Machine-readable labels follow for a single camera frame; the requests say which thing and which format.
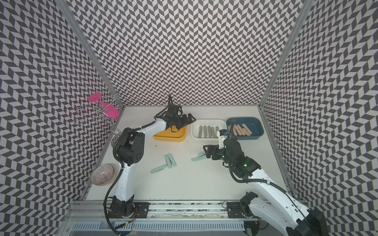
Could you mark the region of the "dark teal storage box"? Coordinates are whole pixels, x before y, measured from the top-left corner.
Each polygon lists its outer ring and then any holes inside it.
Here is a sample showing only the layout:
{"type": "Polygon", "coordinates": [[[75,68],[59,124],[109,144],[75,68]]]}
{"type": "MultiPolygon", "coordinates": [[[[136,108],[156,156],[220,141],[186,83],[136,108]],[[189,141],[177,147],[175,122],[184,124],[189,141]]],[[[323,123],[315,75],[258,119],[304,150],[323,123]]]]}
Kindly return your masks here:
{"type": "Polygon", "coordinates": [[[227,129],[238,140],[257,140],[264,134],[261,121],[255,117],[235,117],[226,121],[227,129]]]}

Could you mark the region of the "yellow storage box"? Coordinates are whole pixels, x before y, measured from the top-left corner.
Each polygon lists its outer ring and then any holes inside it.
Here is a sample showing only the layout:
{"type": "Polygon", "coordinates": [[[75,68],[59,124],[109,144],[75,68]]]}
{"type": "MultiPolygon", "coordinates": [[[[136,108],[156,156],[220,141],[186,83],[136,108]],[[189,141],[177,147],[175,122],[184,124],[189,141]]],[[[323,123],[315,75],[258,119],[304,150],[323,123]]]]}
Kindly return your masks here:
{"type": "Polygon", "coordinates": [[[153,136],[153,138],[157,141],[182,142],[186,137],[186,133],[187,127],[183,127],[178,130],[175,126],[173,126],[172,128],[157,133],[153,136]]]}

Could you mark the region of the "olive knife vertical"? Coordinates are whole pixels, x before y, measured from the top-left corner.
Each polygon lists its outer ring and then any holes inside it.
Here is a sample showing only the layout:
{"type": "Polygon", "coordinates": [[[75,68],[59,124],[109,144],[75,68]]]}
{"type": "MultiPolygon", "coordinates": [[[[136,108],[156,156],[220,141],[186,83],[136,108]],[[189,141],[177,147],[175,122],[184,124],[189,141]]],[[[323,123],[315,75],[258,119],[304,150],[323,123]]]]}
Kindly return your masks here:
{"type": "Polygon", "coordinates": [[[211,126],[207,126],[208,137],[212,138],[211,126]]]}

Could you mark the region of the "pink knife diagonal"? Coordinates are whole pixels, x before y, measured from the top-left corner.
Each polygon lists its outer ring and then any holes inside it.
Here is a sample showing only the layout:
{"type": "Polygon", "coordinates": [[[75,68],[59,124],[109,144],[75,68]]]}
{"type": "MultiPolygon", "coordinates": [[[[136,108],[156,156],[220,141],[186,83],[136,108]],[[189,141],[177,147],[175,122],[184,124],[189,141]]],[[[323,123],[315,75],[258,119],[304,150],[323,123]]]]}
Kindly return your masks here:
{"type": "Polygon", "coordinates": [[[238,134],[239,134],[239,136],[244,136],[244,133],[243,133],[243,131],[242,131],[240,125],[237,125],[236,127],[237,127],[237,129],[238,129],[238,134]]]}

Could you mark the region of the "white storage box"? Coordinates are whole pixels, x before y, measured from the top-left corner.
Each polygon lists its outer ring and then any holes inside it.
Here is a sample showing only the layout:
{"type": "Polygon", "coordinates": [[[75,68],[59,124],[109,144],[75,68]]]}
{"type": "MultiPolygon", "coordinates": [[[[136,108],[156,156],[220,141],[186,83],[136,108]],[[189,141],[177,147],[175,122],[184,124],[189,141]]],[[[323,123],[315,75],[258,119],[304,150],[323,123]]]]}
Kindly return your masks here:
{"type": "Polygon", "coordinates": [[[218,119],[200,119],[191,125],[191,135],[194,139],[217,140],[220,130],[226,129],[226,123],[218,119]]]}

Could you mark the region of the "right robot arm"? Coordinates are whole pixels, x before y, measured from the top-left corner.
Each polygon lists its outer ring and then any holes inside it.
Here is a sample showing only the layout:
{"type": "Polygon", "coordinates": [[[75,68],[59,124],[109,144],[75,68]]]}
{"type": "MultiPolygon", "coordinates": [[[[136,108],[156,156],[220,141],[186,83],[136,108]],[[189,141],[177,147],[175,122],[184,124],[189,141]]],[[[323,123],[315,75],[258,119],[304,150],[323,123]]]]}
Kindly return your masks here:
{"type": "Polygon", "coordinates": [[[245,216],[256,216],[285,236],[327,236],[326,219],[319,209],[309,208],[279,187],[252,158],[246,156],[234,137],[221,136],[218,145],[203,146],[208,159],[222,160],[237,183],[251,185],[240,200],[245,216]]]}

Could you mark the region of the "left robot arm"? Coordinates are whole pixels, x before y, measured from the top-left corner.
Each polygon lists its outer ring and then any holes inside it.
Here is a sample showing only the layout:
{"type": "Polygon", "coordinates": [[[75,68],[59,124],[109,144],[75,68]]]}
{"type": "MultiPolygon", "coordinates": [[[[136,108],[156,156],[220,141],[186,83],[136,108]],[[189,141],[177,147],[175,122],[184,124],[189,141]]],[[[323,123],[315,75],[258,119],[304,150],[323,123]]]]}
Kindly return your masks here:
{"type": "Polygon", "coordinates": [[[134,175],[137,164],[144,155],[145,140],[172,127],[180,130],[195,121],[196,118],[192,114],[184,114],[182,106],[169,103],[154,116],[151,123],[124,129],[112,150],[114,159],[119,162],[120,171],[104,197],[106,217],[134,216],[134,175]]]}

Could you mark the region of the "pink knife vertical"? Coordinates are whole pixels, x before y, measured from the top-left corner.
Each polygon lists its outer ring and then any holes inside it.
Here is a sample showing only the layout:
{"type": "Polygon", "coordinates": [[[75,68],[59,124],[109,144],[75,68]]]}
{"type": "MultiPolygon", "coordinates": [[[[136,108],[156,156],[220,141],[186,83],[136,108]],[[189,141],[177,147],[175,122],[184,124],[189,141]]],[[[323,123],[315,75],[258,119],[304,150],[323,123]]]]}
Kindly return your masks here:
{"type": "Polygon", "coordinates": [[[235,136],[238,136],[239,134],[238,134],[238,129],[237,129],[237,127],[234,125],[233,126],[233,134],[235,135],[235,136]]]}

